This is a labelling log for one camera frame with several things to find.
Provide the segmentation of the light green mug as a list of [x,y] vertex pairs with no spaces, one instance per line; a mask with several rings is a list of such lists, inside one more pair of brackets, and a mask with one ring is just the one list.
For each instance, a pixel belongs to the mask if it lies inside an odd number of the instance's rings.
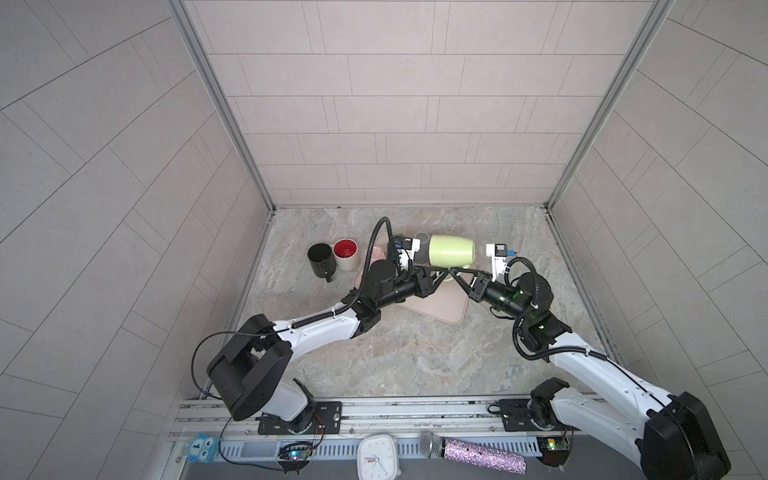
[[469,268],[475,260],[473,240],[449,235],[433,235],[429,242],[428,261],[433,267]]

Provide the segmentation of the white mug red inside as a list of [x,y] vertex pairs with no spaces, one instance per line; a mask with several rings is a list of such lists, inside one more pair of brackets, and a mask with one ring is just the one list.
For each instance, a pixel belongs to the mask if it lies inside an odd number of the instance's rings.
[[332,247],[336,266],[344,272],[354,271],[360,264],[360,249],[352,239],[340,239]]

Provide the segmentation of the black mug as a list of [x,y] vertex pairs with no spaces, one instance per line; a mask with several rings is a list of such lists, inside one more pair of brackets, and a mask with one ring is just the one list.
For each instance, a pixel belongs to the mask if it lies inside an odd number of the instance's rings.
[[314,275],[330,283],[336,273],[337,265],[333,249],[329,244],[316,243],[307,251],[307,259]]

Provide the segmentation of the pink faceted mug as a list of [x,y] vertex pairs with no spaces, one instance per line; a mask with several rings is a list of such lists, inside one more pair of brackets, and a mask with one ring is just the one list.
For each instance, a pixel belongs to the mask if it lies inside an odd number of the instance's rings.
[[380,260],[387,260],[388,259],[388,253],[385,248],[380,246],[374,246],[370,258],[369,265],[372,265],[373,263],[380,261]]

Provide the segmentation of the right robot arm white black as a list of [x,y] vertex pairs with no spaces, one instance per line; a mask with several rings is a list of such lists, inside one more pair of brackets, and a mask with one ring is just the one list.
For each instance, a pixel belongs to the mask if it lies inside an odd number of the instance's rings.
[[[550,310],[548,281],[532,262],[514,257],[526,272],[497,281],[487,272],[452,267],[449,272],[475,302],[487,303],[512,321],[515,350],[526,360],[544,360],[600,396],[583,397],[551,378],[531,394],[534,423],[572,426],[636,464],[648,479],[722,479],[731,461],[704,403],[688,392],[674,395],[649,383],[590,346]],[[472,277],[470,282],[464,275]]]

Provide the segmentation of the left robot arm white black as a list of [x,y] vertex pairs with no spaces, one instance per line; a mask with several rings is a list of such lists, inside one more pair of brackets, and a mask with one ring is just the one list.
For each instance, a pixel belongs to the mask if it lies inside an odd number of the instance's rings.
[[206,367],[206,374],[235,421],[261,412],[302,430],[314,414],[310,393],[298,381],[283,380],[291,361],[332,343],[370,331],[381,310],[416,296],[426,298],[439,288],[449,270],[415,265],[401,267],[395,253],[373,262],[374,243],[382,228],[394,244],[390,219],[376,223],[363,260],[359,286],[339,303],[304,318],[272,322],[259,314],[237,331]]

